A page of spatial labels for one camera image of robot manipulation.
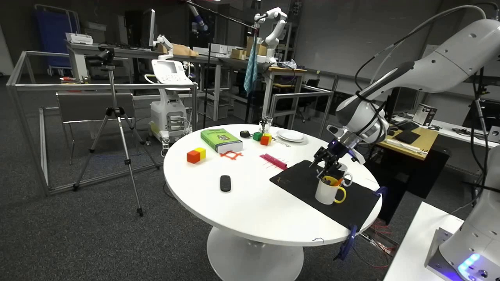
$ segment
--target tripod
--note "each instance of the tripod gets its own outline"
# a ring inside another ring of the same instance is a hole
[[[134,180],[134,173],[132,172],[132,167],[131,167],[131,159],[129,157],[129,151],[127,150],[127,142],[125,141],[125,135],[124,135],[124,130],[123,130],[123,123],[122,119],[125,120],[127,123],[128,127],[132,131],[132,135],[135,138],[136,141],[138,141],[143,147],[144,144],[146,143],[143,141],[139,133],[137,133],[137,130],[134,128],[132,125],[131,121],[129,120],[129,117],[125,113],[125,110],[118,106],[117,102],[117,97],[116,97],[116,92],[115,92],[115,76],[113,73],[113,70],[115,69],[115,66],[113,65],[113,58],[115,57],[115,51],[112,48],[99,48],[102,53],[100,53],[97,56],[87,56],[86,59],[88,61],[88,64],[91,66],[104,66],[107,70],[108,76],[109,76],[109,84],[111,85],[111,95],[112,95],[112,100],[113,100],[113,107],[108,107],[106,109],[106,112],[104,114],[104,119],[102,120],[102,124],[100,125],[99,131],[97,132],[97,135],[95,136],[95,140],[92,143],[92,146],[88,150],[88,156],[87,159],[85,160],[85,165],[83,166],[83,169],[81,170],[80,175],[78,176],[78,179],[76,182],[73,184],[73,191],[77,191],[78,188],[80,187],[80,182],[82,181],[82,177],[85,174],[85,170],[87,169],[87,166],[89,165],[89,161],[92,158],[92,155],[94,154],[94,151],[96,149],[97,143],[99,142],[99,138],[101,137],[101,133],[103,132],[104,127],[106,126],[106,123],[108,122],[108,119],[111,117],[111,115],[114,114],[116,117],[116,120],[118,121],[118,127],[120,129],[120,135],[121,135],[121,142],[123,143],[123,149],[125,150],[125,165],[128,166],[128,171],[130,172],[130,178],[132,179],[132,186],[133,190],[135,192],[135,198],[137,199],[137,213],[139,216],[143,216],[143,209],[141,207],[141,202],[139,201],[139,195],[137,193],[137,188],[136,188],[136,182]],[[144,147],[144,150],[146,150],[147,155],[153,162],[153,164],[156,166],[156,168],[159,170],[160,165],[155,162],[153,157],[151,156],[150,152]]]

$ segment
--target yellow mug handle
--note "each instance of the yellow mug handle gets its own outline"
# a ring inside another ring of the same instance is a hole
[[[335,203],[342,203],[342,202],[344,202],[344,200],[345,200],[345,199],[346,199],[346,197],[347,197],[347,192],[346,192],[346,189],[345,189],[345,188],[343,188],[342,186],[340,186],[340,185],[339,185],[339,186],[337,186],[337,187],[338,187],[338,189],[339,189],[339,190],[341,190],[341,191],[344,193],[344,197],[342,198],[342,200],[337,200],[337,199],[335,199],[335,200],[334,200],[334,202],[335,202]]]

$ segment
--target towel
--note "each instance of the towel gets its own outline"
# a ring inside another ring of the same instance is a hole
[[[253,44],[251,46],[250,56],[248,57],[248,64],[246,66],[245,82],[243,87],[248,97],[250,92],[254,90],[255,81],[257,80],[257,35],[253,36]]]

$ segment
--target white plate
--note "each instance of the white plate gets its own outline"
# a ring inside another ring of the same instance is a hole
[[[304,134],[298,131],[281,129],[276,134],[278,137],[289,142],[300,143],[304,141]]]

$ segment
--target white table pedestal base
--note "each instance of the white table pedestal base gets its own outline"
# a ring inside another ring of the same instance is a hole
[[[304,264],[302,247],[251,241],[212,227],[208,260],[224,281],[293,281]]]

